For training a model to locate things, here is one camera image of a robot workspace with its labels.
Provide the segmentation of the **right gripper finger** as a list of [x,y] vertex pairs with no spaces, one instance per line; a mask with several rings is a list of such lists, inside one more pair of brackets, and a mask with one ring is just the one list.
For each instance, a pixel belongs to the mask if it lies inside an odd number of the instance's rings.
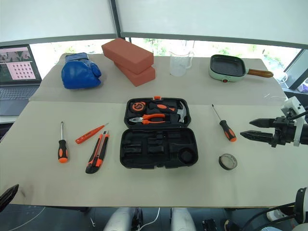
[[270,118],[258,118],[249,122],[249,124],[258,128],[273,128],[275,119]]
[[265,142],[268,144],[272,144],[273,140],[273,135],[271,133],[255,131],[255,130],[243,131],[240,132],[240,135],[251,141]]

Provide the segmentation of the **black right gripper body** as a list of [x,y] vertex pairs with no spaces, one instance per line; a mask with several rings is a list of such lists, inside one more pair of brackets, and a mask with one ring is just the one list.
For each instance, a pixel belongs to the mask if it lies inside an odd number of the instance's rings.
[[295,122],[293,120],[288,120],[286,117],[277,117],[274,119],[273,127],[275,132],[271,140],[272,147],[294,141]]

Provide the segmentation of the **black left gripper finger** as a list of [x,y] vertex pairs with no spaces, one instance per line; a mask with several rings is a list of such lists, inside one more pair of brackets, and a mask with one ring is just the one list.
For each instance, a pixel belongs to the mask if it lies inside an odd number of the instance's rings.
[[0,212],[2,212],[5,207],[13,200],[16,193],[18,192],[19,184],[16,184],[9,189],[7,189],[1,196],[0,196]]

